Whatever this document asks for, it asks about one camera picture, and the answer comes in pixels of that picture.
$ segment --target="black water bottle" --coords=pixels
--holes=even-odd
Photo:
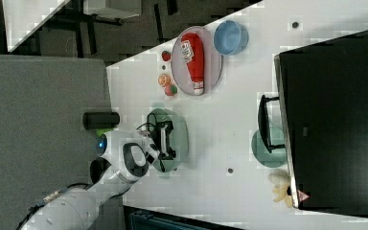
[[[82,116],[86,130],[114,128],[121,121],[117,112],[86,112]]]

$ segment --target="red ketchup bottle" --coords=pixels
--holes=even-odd
[[[194,93],[201,95],[204,92],[204,49],[201,38],[194,33],[184,34],[181,38],[181,52],[190,72]]]

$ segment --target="table surface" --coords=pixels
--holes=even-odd
[[[12,52],[70,0],[2,0],[8,52]]]
[[[151,168],[124,195],[124,204],[241,229],[368,229],[366,218],[274,203],[267,177],[276,170],[257,162],[251,148],[260,98],[277,92],[274,56],[368,30],[368,1],[266,0],[205,28],[213,32],[225,19],[242,23],[250,40],[242,53],[224,58],[218,85],[208,94],[188,96],[179,90],[175,98],[164,96],[157,84],[164,64],[160,54],[175,40],[107,68],[111,104],[122,117],[119,129],[132,130],[153,108],[165,107],[184,116],[190,136],[189,161],[169,178]],[[294,21],[298,29],[291,28]],[[270,110],[280,127],[278,105]]]

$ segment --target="red triangle sticker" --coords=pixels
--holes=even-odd
[[[310,196],[298,190],[298,198],[300,199],[300,202],[303,202],[304,200],[310,198]]]

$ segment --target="blue bowl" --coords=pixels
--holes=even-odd
[[[215,30],[214,46],[225,56],[240,53],[249,41],[249,34],[244,26],[234,21],[224,21]]]

